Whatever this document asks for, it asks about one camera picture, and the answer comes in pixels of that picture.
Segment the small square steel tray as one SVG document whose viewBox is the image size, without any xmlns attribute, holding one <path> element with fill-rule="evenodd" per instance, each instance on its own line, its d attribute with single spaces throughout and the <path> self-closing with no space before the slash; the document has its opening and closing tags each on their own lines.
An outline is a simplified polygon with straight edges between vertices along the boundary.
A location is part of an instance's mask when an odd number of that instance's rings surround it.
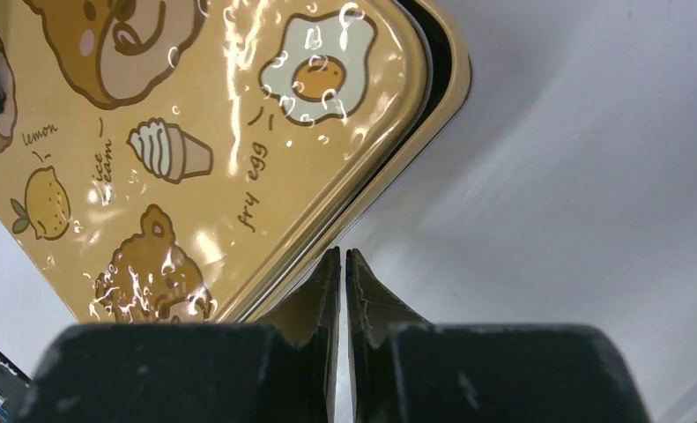
<svg viewBox="0 0 697 423">
<path fill-rule="evenodd" d="M 395 1 L 0 1 L 0 222 L 81 322 L 216 322 L 414 124 Z"/>
</svg>

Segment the gold chocolate box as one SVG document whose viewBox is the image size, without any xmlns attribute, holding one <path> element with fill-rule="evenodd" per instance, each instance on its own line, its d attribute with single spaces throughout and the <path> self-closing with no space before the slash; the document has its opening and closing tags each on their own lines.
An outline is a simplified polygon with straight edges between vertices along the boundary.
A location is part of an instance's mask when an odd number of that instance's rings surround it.
<svg viewBox="0 0 697 423">
<path fill-rule="evenodd" d="M 323 253 L 335 247 L 384 191 L 410 166 L 459 113 L 473 82 L 472 64 L 463 55 L 462 32 L 435 1 L 395 1 L 425 49 L 427 77 L 424 99 L 403 137 L 381 165 L 364 181 L 361 190 L 319 233 L 288 272 L 242 310 L 228 315 L 229 322 L 246 322 L 264 316 L 306 284 Z"/>
</svg>

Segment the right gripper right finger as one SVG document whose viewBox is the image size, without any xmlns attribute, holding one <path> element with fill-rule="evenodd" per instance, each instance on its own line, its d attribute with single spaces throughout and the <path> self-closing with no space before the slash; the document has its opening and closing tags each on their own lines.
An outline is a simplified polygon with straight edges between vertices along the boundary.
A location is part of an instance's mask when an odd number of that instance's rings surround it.
<svg viewBox="0 0 697 423">
<path fill-rule="evenodd" d="M 364 256 L 345 259 L 358 422 L 647 422 L 613 342 L 589 325 L 434 324 Z"/>
</svg>

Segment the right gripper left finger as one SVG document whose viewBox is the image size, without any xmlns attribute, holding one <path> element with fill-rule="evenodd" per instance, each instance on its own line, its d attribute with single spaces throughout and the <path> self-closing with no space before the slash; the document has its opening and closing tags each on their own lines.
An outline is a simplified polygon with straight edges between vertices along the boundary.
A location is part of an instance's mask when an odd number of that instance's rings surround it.
<svg viewBox="0 0 697 423">
<path fill-rule="evenodd" d="M 18 422 L 330 422 L 341 253 L 251 323 L 88 323 L 44 353 Z"/>
</svg>

